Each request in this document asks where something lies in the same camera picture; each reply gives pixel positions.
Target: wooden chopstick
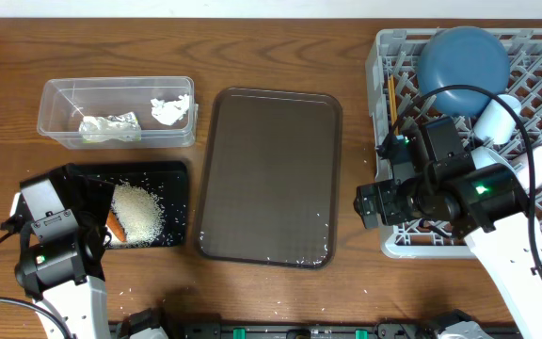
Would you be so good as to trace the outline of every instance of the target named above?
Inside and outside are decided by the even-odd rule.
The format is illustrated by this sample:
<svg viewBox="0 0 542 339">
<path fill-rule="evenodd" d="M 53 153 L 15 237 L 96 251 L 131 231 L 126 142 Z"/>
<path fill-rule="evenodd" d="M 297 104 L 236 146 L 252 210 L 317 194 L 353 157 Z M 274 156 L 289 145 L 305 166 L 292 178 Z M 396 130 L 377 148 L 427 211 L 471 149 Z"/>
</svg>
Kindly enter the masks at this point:
<svg viewBox="0 0 542 339">
<path fill-rule="evenodd" d="M 396 92 L 394 89 L 394 75 L 391 75 L 391 77 L 388 80 L 388 95 L 389 95 L 389 104 L 391 107 L 391 123 L 394 124 L 396 121 L 396 118 L 398 117 L 398 114 L 396 112 Z M 399 129 L 397 128 L 394 131 L 394 134 L 397 135 L 399 133 Z"/>
</svg>

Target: blue bowl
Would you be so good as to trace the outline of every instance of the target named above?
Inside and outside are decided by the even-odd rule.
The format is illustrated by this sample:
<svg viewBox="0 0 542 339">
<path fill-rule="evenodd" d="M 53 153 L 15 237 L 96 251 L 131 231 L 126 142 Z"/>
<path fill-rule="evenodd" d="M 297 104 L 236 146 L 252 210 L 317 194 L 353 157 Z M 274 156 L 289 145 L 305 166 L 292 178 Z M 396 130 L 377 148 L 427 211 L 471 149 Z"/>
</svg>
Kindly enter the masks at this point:
<svg viewBox="0 0 542 339">
<path fill-rule="evenodd" d="M 425 45 L 417 75 L 422 94 L 448 85 L 474 85 L 501 94 L 509 81 L 509 57 L 499 40 L 485 30 L 451 28 Z M 434 108 L 450 116 L 476 117 L 489 101 L 470 90 L 448 90 L 437 95 Z"/>
</svg>

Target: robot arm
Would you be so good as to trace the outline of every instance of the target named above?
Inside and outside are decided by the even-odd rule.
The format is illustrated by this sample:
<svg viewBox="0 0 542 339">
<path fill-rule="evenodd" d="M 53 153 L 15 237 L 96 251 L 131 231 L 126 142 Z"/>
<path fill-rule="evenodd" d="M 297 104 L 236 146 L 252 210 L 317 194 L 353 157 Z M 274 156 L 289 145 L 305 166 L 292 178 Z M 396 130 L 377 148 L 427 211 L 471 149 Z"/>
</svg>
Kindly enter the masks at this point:
<svg viewBox="0 0 542 339">
<path fill-rule="evenodd" d="M 523 213 L 495 221 L 495 231 L 478 229 L 464 240 L 497 285 L 509 312 L 524 338 L 542 338 L 542 282 L 533 272 L 530 239 L 524 232 L 528 219 Z M 542 235 L 536 239 L 542 262 Z"/>
<path fill-rule="evenodd" d="M 21 217 L 10 220 L 23 224 L 18 284 L 74 338 L 111 338 L 101 259 L 114 185 L 89 179 L 70 164 L 22 182 L 21 193 L 10 213 Z M 29 247 L 31 234 L 39 244 Z M 54 322 L 38 316 L 48 338 L 64 337 Z M 168 339 L 150 311 L 132 315 L 120 329 L 115 338 Z"/>
<path fill-rule="evenodd" d="M 418 218 L 449 221 L 499 288 L 525 338 L 542 338 L 542 280 L 530 251 L 529 199 L 501 164 L 477 169 L 450 118 L 392 137 L 381 154 L 391 180 L 360 186 L 355 209 L 366 228 Z M 542 262 L 542 235 L 535 234 Z"/>
</svg>

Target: gray dish rack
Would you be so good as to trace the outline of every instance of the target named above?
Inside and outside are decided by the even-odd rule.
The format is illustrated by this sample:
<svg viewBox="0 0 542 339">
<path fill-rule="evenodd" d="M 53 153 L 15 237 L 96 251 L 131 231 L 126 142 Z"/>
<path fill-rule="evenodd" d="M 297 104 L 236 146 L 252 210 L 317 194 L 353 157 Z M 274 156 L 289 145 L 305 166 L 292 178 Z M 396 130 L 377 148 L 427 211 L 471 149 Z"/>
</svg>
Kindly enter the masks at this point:
<svg viewBox="0 0 542 339">
<path fill-rule="evenodd" d="M 394 75 L 397 111 L 403 109 L 418 95 L 416 65 L 425 44 L 443 29 L 384 29 L 377 33 L 374 46 L 365 62 L 367 94 L 370 116 L 374 120 L 375 144 L 379 144 L 389 129 L 388 78 Z M 522 121 L 529 132 L 533 147 L 542 145 L 542 29 L 487 29 L 505 47 L 510 58 L 510 79 L 506 90 L 522 103 Z M 439 115 L 429 99 L 416 115 L 407 118 L 409 123 L 423 123 L 437 119 Z M 455 125 L 464 145 L 471 142 L 472 121 L 455 118 Z M 524 152 L 523 142 L 516 131 L 509 143 L 496 146 L 485 144 L 512 160 Z M 386 160 L 376 156 L 375 180 L 387 180 L 392 176 Z M 537 216 L 542 232 L 542 186 L 537 189 Z M 380 227 L 382 251 L 392 258 L 472 258 L 473 255 L 461 241 L 446 239 L 418 227 L 419 221 Z M 448 234 L 449 224 L 434 223 Z M 521 231 L 526 232 L 525 225 Z"/>
</svg>

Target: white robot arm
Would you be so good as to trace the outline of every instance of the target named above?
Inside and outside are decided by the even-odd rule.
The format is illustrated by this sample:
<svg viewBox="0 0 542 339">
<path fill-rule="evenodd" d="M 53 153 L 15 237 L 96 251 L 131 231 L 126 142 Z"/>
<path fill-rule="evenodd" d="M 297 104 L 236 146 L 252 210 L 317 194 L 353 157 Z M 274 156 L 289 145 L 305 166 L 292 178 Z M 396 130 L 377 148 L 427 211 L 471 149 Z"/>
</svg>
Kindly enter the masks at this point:
<svg viewBox="0 0 542 339">
<path fill-rule="evenodd" d="M 82 176 L 72 164 L 21 183 L 22 214 L 32 221 L 17 221 L 23 230 L 16 279 L 37 306 L 63 324 L 66 333 L 38 313 L 49 339 L 68 333 L 77 339 L 111 338 L 100 260 L 113 190 L 111 184 Z M 11 216 L 16 216 L 20 197 L 14 197 Z M 40 243 L 28 247 L 31 233 Z M 152 323 L 145 318 L 122 338 L 168 339 Z"/>
<path fill-rule="evenodd" d="M 496 230 L 477 229 L 464 239 L 497 285 L 524 338 L 542 338 L 542 282 L 533 272 L 528 219 L 523 213 L 495 221 Z M 542 234 L 534 221 L 542 262 Z"/>
</svg>

